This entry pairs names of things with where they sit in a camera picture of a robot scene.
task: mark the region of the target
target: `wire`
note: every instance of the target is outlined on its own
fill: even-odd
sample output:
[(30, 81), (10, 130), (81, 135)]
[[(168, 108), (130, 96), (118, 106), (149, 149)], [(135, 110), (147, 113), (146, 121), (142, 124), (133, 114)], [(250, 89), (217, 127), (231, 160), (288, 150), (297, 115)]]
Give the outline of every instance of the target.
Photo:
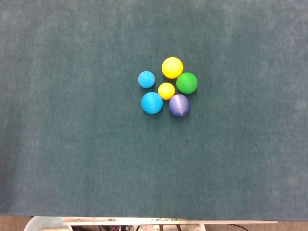
[(245, 227), (240, 226), (240, 225), (235, 225), (235, 224), (228, 224), (228, 225), (232, 225), (232, 226), (235, 226), (235, 227), (239, 227), (239, 228), (241, 228), (243, 230), (249, 231), (248, 229), (246, 229)]

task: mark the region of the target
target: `small blue ball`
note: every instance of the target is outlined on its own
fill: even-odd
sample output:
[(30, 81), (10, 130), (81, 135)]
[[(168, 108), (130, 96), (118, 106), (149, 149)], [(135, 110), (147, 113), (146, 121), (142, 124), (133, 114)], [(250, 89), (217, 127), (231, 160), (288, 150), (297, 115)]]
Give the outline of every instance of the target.
[(150, 88), (155, 83), (155, 76), (150, 71), (143, 71), (138, 76), (138, 83), (143, 88)]
[(163, 99), (155, 92), (146, 93), (141, 100), (141, 107), (149, 114), (159, 112), (163, 107)]

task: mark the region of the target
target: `large yellow ball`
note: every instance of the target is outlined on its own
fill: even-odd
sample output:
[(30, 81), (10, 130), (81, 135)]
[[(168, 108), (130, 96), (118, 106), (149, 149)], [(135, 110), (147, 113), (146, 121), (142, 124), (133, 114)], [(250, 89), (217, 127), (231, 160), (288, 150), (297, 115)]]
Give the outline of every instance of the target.
[(158, 88), (158, 94), (164, 100), (170, 100), (175, 94), (175, 88), (171, 83), (162, 83)]
[(177, 78), (183, 72), (183, 63), (176, 57), (169, 57), (162, 64), (162, 71), (167, 78)]

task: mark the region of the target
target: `small yellow ball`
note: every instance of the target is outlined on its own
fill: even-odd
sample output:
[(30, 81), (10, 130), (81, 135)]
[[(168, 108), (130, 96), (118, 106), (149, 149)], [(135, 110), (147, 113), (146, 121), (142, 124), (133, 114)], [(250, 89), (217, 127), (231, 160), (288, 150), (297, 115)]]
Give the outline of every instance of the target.
[(175, 94), (175, 88), (171, 83), (162, 83), (158, 88), (158, 94), (164, 100), (170, 100)]
[(167, 78), (177, 78), (183, 72), (183, 63), (176, 57), (169, 57), (162, 64), (162, 71)]

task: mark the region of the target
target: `purple ball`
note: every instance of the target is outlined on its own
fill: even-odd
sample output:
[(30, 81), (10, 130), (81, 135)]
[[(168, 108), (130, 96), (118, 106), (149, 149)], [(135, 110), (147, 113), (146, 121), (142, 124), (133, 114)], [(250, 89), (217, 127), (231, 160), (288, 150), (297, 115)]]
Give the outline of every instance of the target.
[(175, 116), (184, 116), (189, 112), (191, 104), (184, 95), (174, 95), (169, 100), (169, 111)]

